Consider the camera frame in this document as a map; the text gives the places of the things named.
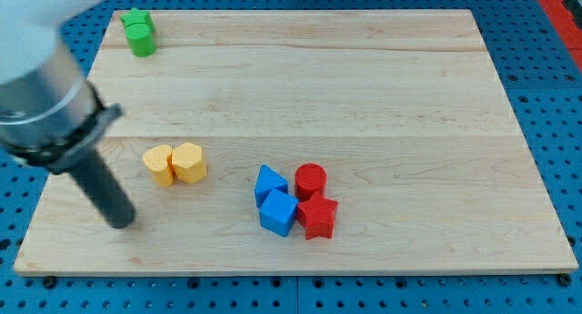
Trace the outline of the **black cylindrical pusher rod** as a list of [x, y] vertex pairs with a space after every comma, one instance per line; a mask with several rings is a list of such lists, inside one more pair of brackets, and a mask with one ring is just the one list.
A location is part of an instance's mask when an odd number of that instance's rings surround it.
[[95, 149], [74, 164], [68, 173], [111, 228], [126, 228], [134, 222], [134, 205]]

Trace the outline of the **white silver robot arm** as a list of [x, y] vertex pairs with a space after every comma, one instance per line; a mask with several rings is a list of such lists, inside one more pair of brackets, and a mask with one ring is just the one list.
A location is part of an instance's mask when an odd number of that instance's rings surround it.
[[20, 162], [66, 173], [112, 228], [135, 207], [96, 150], [123, 114], [106, 106], [60, 35], [103, 0], [1, 0], [1, 146]]

